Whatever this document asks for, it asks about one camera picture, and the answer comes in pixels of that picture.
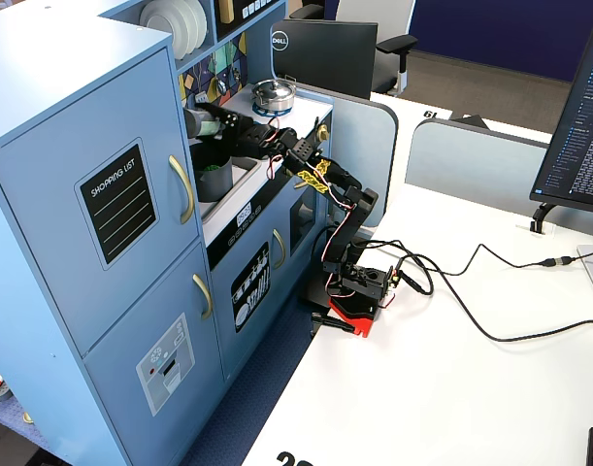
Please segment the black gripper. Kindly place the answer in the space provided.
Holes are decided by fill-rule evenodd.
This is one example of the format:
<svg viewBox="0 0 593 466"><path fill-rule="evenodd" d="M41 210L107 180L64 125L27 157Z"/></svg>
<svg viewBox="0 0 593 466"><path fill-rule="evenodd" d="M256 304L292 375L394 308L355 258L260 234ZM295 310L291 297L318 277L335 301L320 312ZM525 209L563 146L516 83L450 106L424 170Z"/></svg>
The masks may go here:
<svg viewBox="0 0 593 466"><path fill-rule="evenodd" d="M293 128L279 129L271 124L256 123L250 116L209 102L198 103L195 109L208 112L229 127L217 131L206 129L193 136L192 140L227 149L234 157L261 160L264 157L286 155L296 145L296 131Z"/></svg>

